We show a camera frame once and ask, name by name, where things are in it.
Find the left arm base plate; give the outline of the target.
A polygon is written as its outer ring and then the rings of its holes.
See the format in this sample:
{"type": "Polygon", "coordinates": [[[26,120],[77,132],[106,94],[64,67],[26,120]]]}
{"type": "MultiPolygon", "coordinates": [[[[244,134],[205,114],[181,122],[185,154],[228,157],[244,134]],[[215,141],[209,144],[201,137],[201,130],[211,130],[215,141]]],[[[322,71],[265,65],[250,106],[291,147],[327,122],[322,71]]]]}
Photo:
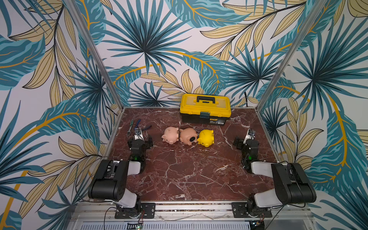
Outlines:
{"type": "Polygon", "coordinates": [[[133,208],[117,207],[115,219],[153,219],[155,210],[155,203],[137,202],[133,208]]]}

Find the light pink piggy bank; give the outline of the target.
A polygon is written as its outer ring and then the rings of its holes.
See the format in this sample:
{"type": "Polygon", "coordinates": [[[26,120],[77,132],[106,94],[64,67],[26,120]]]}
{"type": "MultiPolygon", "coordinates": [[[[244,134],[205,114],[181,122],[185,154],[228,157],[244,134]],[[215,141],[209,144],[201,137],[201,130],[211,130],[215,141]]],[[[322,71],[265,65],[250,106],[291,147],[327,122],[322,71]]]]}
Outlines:
{"type": "Polygon", "coordinates": [[[165,129],[164,134],[161,136],[163,142],[166,142],[170,145],[178,142],[178,127],[168,127],[165,129]]]}

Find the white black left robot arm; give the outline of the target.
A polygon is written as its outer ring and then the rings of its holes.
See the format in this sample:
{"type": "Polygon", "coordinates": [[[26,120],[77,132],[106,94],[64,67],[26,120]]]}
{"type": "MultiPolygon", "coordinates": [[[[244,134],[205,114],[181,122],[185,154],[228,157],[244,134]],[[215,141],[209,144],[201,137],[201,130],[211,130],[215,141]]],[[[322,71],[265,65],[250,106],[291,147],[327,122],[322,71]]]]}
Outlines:
{"type": "Polygon", "coordinates": [[[146,151],[153,146],[152,138],[129,140],[131,155],[128,160],[103,160],[89,186],[88,197],[112,201],[118,208],[139,209],[139,195],[127,188],[130,175],[143,173],[146,167],[146,151]]]}

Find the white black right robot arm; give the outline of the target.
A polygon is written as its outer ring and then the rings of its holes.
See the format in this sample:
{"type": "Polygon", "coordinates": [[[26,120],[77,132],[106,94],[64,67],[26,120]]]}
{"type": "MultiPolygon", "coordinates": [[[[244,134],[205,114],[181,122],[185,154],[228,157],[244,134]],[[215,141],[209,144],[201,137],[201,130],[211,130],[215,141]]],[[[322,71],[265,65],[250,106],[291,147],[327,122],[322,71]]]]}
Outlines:
{"type": "Polygon", "coordinates": [[[259,142],[251,138],[242,140],[236,137],[233,144],[242,153],[243,169],[250,174],[273,179],[273,189],[250,196],[248,199],[250,209],[267,209],[316,201],[315,189],[299,163],[261,161],[258,159],[259,142]]]}

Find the dark pink piggy bank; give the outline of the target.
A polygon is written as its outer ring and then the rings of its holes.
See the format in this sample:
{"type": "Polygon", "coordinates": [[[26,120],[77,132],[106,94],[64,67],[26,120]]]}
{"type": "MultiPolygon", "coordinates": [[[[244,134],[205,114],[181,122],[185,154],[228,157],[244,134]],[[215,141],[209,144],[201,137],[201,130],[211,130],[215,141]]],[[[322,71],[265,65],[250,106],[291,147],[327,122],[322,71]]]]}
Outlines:
{"type": "Polygon", "coordinates": [[[192,144],[190,144],[189,139],[191,137],[198,137],[197,132],[193,128],[180,129],[180,131],[181,131],[180,141],[183,144],[191,146],[192,144]]]}

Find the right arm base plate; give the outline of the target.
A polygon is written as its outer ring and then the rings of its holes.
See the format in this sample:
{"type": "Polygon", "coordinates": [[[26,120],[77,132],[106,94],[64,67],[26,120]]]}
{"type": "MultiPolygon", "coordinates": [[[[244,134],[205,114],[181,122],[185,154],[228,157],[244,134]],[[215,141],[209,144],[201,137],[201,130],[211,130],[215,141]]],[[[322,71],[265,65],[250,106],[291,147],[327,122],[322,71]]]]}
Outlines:
{"type": "Polygon", "coordinates": [[[270,208],[260,208],[250,202],[232,202],[232,213],[235,218],[271,218],[270,208]]]}

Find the yellow piggy bank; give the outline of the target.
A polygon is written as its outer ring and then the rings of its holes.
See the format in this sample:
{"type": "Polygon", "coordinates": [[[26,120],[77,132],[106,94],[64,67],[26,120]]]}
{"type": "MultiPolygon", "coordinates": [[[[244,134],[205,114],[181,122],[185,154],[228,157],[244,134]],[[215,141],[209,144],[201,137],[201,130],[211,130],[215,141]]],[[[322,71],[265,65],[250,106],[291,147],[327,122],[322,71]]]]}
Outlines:
{"type": "Polygon", "coordinates": [[[214,131],[209,129],[204,129],[199,133],[197,141],[200,145],[204,147],[209,147],[214,144],[214,131]]]}

